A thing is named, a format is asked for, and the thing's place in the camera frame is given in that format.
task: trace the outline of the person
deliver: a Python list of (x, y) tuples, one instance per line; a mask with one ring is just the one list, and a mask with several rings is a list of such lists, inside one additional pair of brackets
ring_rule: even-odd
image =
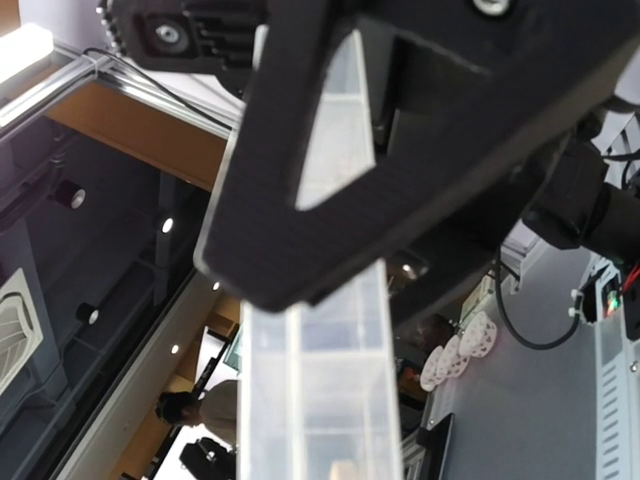
[(237, 445), (238, 381), (225, 380), (209, 390), (202, 400), (190, 392), (163, 392), (156, 404), (156, 416), (169, 425), (207, 430), (232, 447)]

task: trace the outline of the black device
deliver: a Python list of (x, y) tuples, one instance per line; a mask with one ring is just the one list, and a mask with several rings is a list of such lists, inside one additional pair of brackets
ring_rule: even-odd
[(421, 428), (418, 431), (416, 443), (426, 450), (420, 478), (425, 480), (441, 480), (443, 478), (454, 419), (454, 415), (450, 414), (431, 430)]
[(235, 455), (210, 438), (187, 444), (180, 462), (197, 480), (235, 480)]
[[(634, 0), (108, 0), (100, 11), (114, 44), (142, 66), (226, 72), (246, 89), (202, 262), (261, 308), (315, 303), (403, 251), (428, 269), (391, 299), (392, 318), (424, 318), (491, 268), (523, 215), (563, 248), (621, 264), (640, 256), (639, 223), (618, 223), (640, 214), (638, 201), (603, 184), (588, 146), (640, 43)], [(248, 38), (261, 22), (269, 35), (251, 74)], [(180, 42), (165, 38), (179, 51), (158, 44), (162, 25), (179, 31)], [(297, 211), (327, 67), (354, 28), (378, 164)], [(578, 196), (563, 198), (563, 188)]]

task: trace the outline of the recessed spotlight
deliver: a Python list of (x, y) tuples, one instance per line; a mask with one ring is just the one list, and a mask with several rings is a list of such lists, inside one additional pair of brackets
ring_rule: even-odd
[(404, 271), (407, 278), (409, 278), (409, 280), (417, 280), (424, 273), (422, 270), (416, 271), (416, 269), (408, 263), (405, 263), (402, 266), (402, 270)]
[(77, 210), (80, 208), (87, 198), (87, 192), (77, 183), (70, 180), (63, 180), (58, 184), (55, 192), (53, 192), (53, 200), (63, 207)]
[(81, 303), (76, 310), (76, 318), (87, 325), (95, 324), (99, 316), (100, 310), (88, 303)]
[(169, 218), (166, 218), (164, 222), (162, 222), (162, 227), (160, 231), (162, 233), (169, 233), (172, 228), (173, 228), (173, 218), (169, 217)]

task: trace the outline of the black cable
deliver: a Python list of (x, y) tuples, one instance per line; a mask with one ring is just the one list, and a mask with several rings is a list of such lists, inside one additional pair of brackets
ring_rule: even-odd
[(496, 300), (498, 303), (498, 311), (500, 312), (502, 321), (504, 322), (505, 326), (507, 327), (507, 330), (513, 336), (513, 338), (515, 338), (516, 341), (520, 343), (522, 346), (529, 348), (531, 350), (538, 350), (538, 351), (553, 350), (554, 348), (557, 348), (560, 345), (563, 345), (565, 342), (567, 342), (567, 340), (569, 340), (576, 333), (576, 331), (578, 330), (578, 327), (580, 326), (580, 316), (578, 314), (576, 314), (573, 317), (573, 324), (571, 325), (567, 333), (565, 333), (562, 337), (560, 337), (559, 339), (551, 343), (544, 343), (544, 344), (533, 343), (527, 340), (526, 338), (524, 338), (522, 335), (520, 335), (520, 333), (518, 333), (518, 331), (513, 326), (513, 323), (511, 323), (511, 319), (507, 314), (507, 309), (504, 306), (504, 298), (502, 296), (502, 288), (501, 288), (502, 285), (499, 280), (501, 266), (504, 266), (504, 263), (500, 255), (500, 251), (498, 250), (498, 253), (496, 254), (496, 267), (494, 269), (495, 275), (496, 275), (494, 278), (495, 289), (496, 289)]
[(627, 190), (629, 188), (629, 180), (627, 179), (627, 177), (629, 176), (631, 165), (633, 165), (633, 160), (629, 160), (624, 166), (624, 170), (622, 171), (622, 180), (620, 182), (622, 190)]
[(193, 106), (190, 102), (188, 102), (187, 100), (185, 100), (184, 98), (182, 98), (180, 95), (178, 95), (177, 93), (174, 93), (173, 91), (171, 91), (170, 89), (168, 89), (167, 87), (165, 87), (164, 85), (162, 85), (160, 82), (158, 82), (157, 80), (155, 80), (154, 78), (150, 77), (149, 75), (147, 75), (146, 73), (144, 73), (142, 70), (140, 70), (138, 67), (131, 65), (129, 62), (123, 60), (122, 58), (118, 57), (117, 55), (114, 55), (111, 52), (108, 52), (106, 50), (103, 50), (101, 48), (87, 48), (84, 50), (83, 54), (87, 54), (87, 53), (97, 53), (99, 55), (104, 55), (106, 57), (109, 57), (110, 59), (112, 59), (114, 62), (117, 62), (119, 65), (122, 65), (123, 67), (126, 67), (132, 71), (134, 71), (136, 74), (140, 75), (142, 78), (144, 78), (147, 82), (149, 82), (150, 84), (152, 84), (154, 87), (156, 87), (158, 90), (160, 90), (162, 93), (164, 93), (165, 95), (171, 97), (172, 99), (174, 99), (176, 102), (180, 103), (181, 105), (183, 105), (185, 108), (191, 110), (193, 113), (195, 113), (196, 115), (199, 115), (200, 117), (204, 118), (205, 120), (208, 120), (209, 122), (218, 125), (220, 127), (225, 128), (226, 130), (231, 130), (231, 127), (227, 124), (225, 124), (224, 122), (218, 120), (217, 118), (212, 117), (211, 115), (209, 115), (208, 113), (203, 112), (202, 110), (200, 110), (198, 107)]
[(623, 153), (621, 155), (603, 155), (603, 160), (611, 160), (612, 162), (635, 162), (640, 160), (640, 150), (631, 153)]

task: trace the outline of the ceiling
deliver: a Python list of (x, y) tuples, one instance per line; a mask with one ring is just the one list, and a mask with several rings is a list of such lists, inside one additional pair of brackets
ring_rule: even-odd
[[(126, 154), (41, 118), (0, 145), (0, 198), (31, 192), (64, 132), (62, 179), (86, 191), (71, 210), (42, 196), (0, 234), (0, 269), (23, 269), (44, 340), (0, 395), (3, 478), (40, 478), (44, 459), (82, 427), (136, 341), (193, 270), (208, 194)], [(0, 210), (6, 226), (8, 208)], [(159, 231), (171, 215), (174, 229)], [(80, 321), (82, 303), (99, 309)]]
[[(57, 41), (78, 51), (107, 44), (104, 28), (95, 12), (97, 0), (19, 0), (22, 22), (50, 29)], [(237, 119), (242, 104), (228, 95), (215, 77), (153, 72), (156, 79), (195, 103), (207, 105), (227, 118)], [(618, 94), (640, 104), (640, 54), (632, 60), (619, 82)], [(630, 114), (607, 115), (605, 128), (596, 144), (610, 145), (629, 122)]]

